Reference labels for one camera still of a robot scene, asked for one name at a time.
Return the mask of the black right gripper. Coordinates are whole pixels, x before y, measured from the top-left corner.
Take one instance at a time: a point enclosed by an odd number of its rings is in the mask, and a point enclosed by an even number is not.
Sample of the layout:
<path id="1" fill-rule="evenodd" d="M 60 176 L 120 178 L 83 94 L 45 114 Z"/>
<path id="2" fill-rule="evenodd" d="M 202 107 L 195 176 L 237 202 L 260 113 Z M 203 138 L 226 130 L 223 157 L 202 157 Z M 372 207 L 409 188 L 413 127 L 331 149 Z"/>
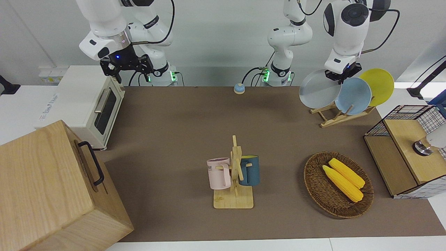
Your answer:
<path id="1" fill-rule="evenodd" d="M 115 78 L 119 84 L 122 83 L 121 70 L 139 70 L 144 76 L 148 76 L 154 70 L 149 56 L 137 57 L 132 45 L 111 53 L 109 59 L 101 59 L 100 66 L 105 76 Z"/>

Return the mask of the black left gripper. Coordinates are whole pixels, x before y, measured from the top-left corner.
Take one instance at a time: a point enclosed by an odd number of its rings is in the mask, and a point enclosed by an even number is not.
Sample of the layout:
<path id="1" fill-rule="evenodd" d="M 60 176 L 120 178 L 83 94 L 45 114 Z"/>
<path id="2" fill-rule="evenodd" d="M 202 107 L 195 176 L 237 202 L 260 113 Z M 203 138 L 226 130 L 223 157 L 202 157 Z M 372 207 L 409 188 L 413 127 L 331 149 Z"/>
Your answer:
<path id="1" fill-rule="evenodd" d="M 344 68 L 344 71 L 341 74 L 334 73 L 330 70 L 325 71 L 325 76 L 332 81 L 336 81 L 339 85 L 343 84 L 346 79 L 354 76 L 356 73 L 362 70 L 362 66 L 358 62 L 354 62 L 352 65 L 349 65 Z"/>

